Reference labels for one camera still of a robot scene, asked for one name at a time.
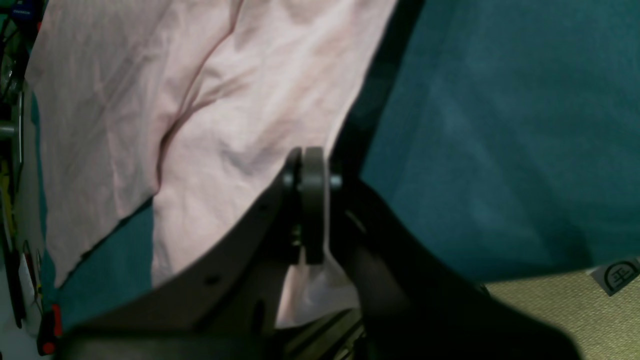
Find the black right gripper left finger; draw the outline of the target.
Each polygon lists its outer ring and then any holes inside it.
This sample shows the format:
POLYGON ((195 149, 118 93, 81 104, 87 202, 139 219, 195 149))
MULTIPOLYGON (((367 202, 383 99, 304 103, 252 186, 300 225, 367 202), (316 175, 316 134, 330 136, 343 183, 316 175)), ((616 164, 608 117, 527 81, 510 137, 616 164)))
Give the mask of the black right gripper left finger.
POLYGON ((301 251, 298 190, 303 151, 240 221, 178 276, 130 303, 78 326, 68 341, 262 335, 274 328, 285 276, 301 251))

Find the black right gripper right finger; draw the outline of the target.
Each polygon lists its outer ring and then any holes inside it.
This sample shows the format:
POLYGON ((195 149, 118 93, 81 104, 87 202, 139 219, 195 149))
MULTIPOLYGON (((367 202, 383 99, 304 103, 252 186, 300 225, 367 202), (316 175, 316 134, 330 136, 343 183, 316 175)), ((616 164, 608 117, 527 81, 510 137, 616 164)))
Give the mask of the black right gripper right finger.
POLYGON ((364 183, 345 181, 319 146, 302 155, 302 243, 326 250, 354 285, 365 335, 355 360, 578 360, 563 331, 494 300, 425 250, 364 183))

